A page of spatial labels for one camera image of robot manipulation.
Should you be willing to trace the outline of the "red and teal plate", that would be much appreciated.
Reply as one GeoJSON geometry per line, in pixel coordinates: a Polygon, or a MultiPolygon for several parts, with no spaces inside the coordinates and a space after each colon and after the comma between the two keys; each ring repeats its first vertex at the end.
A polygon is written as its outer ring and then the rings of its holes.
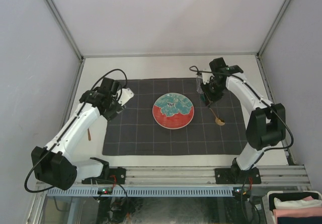
{"type": "Polygon", "coordinates": [[[160,96],[152,107],[152,115],[158,125],[166,129],[181,129],[193,119],[195,113],[192,101],[179,93],[160,96]]]}

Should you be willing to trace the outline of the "gold spoon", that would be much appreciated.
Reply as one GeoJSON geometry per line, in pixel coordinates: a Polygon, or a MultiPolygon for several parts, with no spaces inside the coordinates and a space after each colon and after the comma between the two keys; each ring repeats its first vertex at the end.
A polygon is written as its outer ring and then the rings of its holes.
{"type": "Polygon", "coordinates": [[[211,104],[212,102],[209,100],[209,98],[207,97],[206,94],[203,94],[202,96],[202,100],[203,102],[205,103],[205,106],[211,111],[211,113],[213,114],[214,116],[214,120],[215,120],[215,123],[218,125],[218,126],[224,126],[225,125],[225,121],[221,118],[219,118],[217,116],[217,114],[215,113],[215,111],[211,108],[211,104]]]}

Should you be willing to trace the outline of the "dark grey checked cloth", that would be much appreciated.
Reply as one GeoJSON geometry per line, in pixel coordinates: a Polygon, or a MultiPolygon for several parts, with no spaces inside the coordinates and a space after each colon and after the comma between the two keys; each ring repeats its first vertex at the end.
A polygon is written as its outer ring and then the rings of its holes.
{"type": "Polygon", "coordinates": [[[225,121],[218,126],[198,94],[194,78],[129,80],[127,86],[134,97],[107,125],[105,156],[239,155],[247,143],[242,106],[228,91],[211,105],[225,121]],[[192,101],[195,113],[186,127],[170,130],[154,120],[152,107],[166,93],[180,93],[192,101]]]}

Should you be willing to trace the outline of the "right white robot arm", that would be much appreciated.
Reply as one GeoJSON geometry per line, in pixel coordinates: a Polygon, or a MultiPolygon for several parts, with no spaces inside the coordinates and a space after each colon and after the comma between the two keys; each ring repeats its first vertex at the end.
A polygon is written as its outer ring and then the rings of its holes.
{"type": "Polygon", "coordinates": [[[217,183],[243,183],[249,177],[259,176],[258,161],[286,137],[285,107],[274,104],[254,89],[244,71],[238,66],[228,66],[224,59],[216,58],[209,70],[198,71],[206,105],[219,101],[224,91],[230,91],[250,115],[246,127],[247,144],[241,154],[233,159],[230,168],[215,169],[217,183]]]}

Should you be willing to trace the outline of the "clear drinking glass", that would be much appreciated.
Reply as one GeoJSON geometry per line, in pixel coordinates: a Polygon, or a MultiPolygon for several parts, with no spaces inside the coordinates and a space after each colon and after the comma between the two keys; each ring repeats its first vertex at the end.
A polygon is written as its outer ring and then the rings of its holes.
{"type": "Polygon", "coordinates": [[[202,85],[203,85],[203,79],[201,76],[196,77],[196,90],[199,94],[203,94],[202,90],[202,85]]]}

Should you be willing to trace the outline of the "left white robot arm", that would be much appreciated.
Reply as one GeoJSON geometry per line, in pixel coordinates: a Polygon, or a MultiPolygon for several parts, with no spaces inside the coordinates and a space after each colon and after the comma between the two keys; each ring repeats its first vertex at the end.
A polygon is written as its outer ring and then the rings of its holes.
{"type": "Polygon", "coordinates": [[[72,154],[89,127],[101,116],[114,119],[134,97],[132,90],[119,81],[103,78],[100,86],[84,92],[70,119],[45,147],[35,147],[31,153],[34,174],[38,181],[50,188],[69,189],[75,182],[93,178],[100,184],[110,179],[109,163],[90,157],[82,161],[72,159],[72,154]]]}

